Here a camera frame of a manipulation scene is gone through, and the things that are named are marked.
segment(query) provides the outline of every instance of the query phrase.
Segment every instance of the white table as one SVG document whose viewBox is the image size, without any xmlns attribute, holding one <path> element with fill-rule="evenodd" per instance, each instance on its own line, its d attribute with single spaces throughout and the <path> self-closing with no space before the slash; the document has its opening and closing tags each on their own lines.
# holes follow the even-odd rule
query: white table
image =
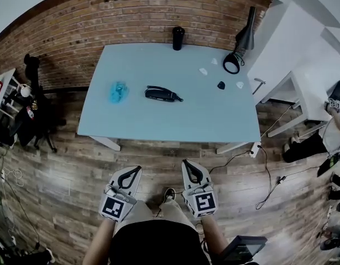
<svg viewBox="0 0 340 265">
<path fill-rule="evenodd" d="M 230 75 L 222 68 L 227 54 L 226 50 L 194 45 L 184 45 L 180 51 L 174 51 L 171 44 L 105 46 L 89 86 L 78 134 L 117 151 L 120 146 L 112 139 L 235 142 L 236 146 L 258 141 L 248 78 L 240 73 Z M 123 81 L 129 88 L 128 97 L 119 104 L 110 102 L 115 81 Z M 225 90 L 217 88 L 220 81 Z M 147 86 L 170 89 L 184 100 L 148 99 Z"/>
<path fill-rule="evenodd" d="M 302 123 L 305 120 L 321 121 L 320 125 L 305 131 L 303 137 L 315 130 L 320 129 L 331 119 L 331 116 L 325 111 L 324 104 L 328 100 L 328 95 L 323 85 L 316 81 L 313 76 L 304 72 L 290 72 L 265 98 L 262 103 L 268 101 L 274 96 L 281 86 L 291 79 L 296 90 L 298 100 L 293 108 L 301 106 L 302 114 L 294 120 L 268 133 L 268 137 L 272 137 L 282 133 L 283 131 Z"/>
<path fill-rule="evenodd" d="M 6 92 L 9 94 L 13 89 L 18 90 L 18 88 L 20 87 L 20 83 L 15 79 L 15 77 L 13 77 L 14 72 L 15 72 L 15 69 L 13 68 L 10 71 L 7 71 L 7 72 L 0 75 L 0 81 L 2 82 L 2 88 L 1 88 L 1 91 L 0 91 L 0 111 L 3 114 L 9 116 L 12 119 L 14 119 L 14 116 L 12 116 L 9 113 L 7 113 L 6 111 L 2 110 L 1 105 L 2 105 L 2 102 L 3 102 L 3 97 L 4 97 Z M 13 80 L 17 84 L 16 87 L 9 84 L 11 80 Z M 13 103 L 14 103 L 14 101 L 12 100 L 10 103 L 7 103 L 6 106 L 10 107 L 11 109 L 13 109 L 14 111 L 16 111 L 18 113 L 19 110 L 13 106 Z"/>
</svg>

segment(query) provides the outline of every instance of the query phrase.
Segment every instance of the white scrap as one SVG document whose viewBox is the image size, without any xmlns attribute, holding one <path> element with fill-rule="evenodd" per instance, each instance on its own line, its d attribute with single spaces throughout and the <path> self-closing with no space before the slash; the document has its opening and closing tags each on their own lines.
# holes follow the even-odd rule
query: white scrap
<svg viewBox="0 0 340 265">
<path fill-rule="evenodd" d="M 199 71 L 204 74 L 205 76 L 208 75 L 208 72 L 205 68 L 200 68 Z"/>
<path fill-rule="evenodd" d="M 241 89 L 243 87 L 243 82 L 237 82 L 236 83 L 236 86 Z"/>
</svg>

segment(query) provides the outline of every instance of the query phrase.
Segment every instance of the desk lamp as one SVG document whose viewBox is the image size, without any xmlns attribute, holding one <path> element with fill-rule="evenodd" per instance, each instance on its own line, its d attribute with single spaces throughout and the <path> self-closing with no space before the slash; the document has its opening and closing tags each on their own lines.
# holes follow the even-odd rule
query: desk lamp
<svg viewBox="0 0 340 265">
<path fill-rule="evenodd" d="M 250 7 L 247 24 L 235 37 L 235 40 L 236 40 L 235 49 L 232 53 L 228 54 L 223 61 L 223 68 L 228 73 L 235 75 L 240 72 L 240 65 L 238 63 L 239 58 L 241 59 L 241 66 L 245 64 L 241 56 L 236 54 L 236 51 L 239 47 L 246 49 L 246 50 L 252 50 L 254 48 L 253 21 L 254 21 L 255 14 L 256 14 L 256 8 Z M 237 71 L 229 71 L 226 67 L 228 63 L 234 64 L 234 66 L 237 68 Z"/>
</svg>

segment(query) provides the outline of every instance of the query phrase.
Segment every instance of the wooden floor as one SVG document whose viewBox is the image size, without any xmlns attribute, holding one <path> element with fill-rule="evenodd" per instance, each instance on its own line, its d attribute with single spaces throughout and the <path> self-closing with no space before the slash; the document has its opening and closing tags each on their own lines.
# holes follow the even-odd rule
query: wooden floor
<svg viewBox="0 0 340 265">
<path fill-rule="evenodd" d="M 23 187 L 15 185 L 11 174 L 8 180 L 36 227 L 41 245 L 53 251 L 57 264 L 81 264 L 102 220 L 98 214 L 100 194 L 114 171 L 141 165 L 143 174 L 136 197 L 155 202 L 165 187 L 183 189 L 182 159 L 189 158 L 211 168 L 224 165 L 231 156 L 250 148 L 246 145 L 216 155 L 216 148 L 222 144 L 120 140 L 121 152 L 114 152 L 76 134 L 84 98 L 85 93 L 69 93 L 55 99 L 67 120 L 67 125 L 52 136 L 57 154 L 45 143 L 40 151 L 32 146 L 23 150 L 16 145 L 4 158 L 6 172 L 22 171 Z M 261 132 L 287 107 L 276 103 L 259 104 Z M 280 123 L 286 123 L 298 114 L 298 110 L 290 110 Z M 277 176 L 318 166 L 326 158 L 326 155 L 318 155 L 293 164 L 284 163 L 281 147 L 291 133 L 263 138 L 262 146 L 268 154 L 267 167 L 273 184 Z M 319 250 L 321 240 L 316 239 L 316 235 L 326 223 L 329 206 L 335 206 L 326 200 L 330 172 L 320 178 L 316 178 L 316 169 L 289 176 L 277 186 L 263 208 L 256 210 L 256 203 L 268 193 L 264 162 L 264 153 L 260 151 L 257 158 L 240 156 L 227 167 L 213 171 L 211 177 L 219 197 L 216 218 L 225 236 L 229 241 L 236 235 L 265 236 L 268 244 L 255 258 L 260 265 L 324 264 L 331 252 Z M 340 173 L 340 163 L 336 171 Z M 28 250 L 32 250 L 36 234 L 7 186 L 6 194 L 15 221 L 13 232 L 27 242 Z M 177 201 L 191 218 L 180 195 Z"/>
</svg>

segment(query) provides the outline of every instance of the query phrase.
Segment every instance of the black cup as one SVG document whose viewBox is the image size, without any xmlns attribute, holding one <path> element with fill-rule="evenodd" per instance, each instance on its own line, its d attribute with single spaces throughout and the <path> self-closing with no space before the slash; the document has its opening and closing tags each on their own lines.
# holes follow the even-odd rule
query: black cup
<svg viewBox="0 0 340 265">
<path fill-rule="evenodd" d="M 172 48 L 176 51 L 181 50 L 183 36 L 185 35 L 185 30 L 181 26 L 177 26 L 172 30 Z"/>
</svg>

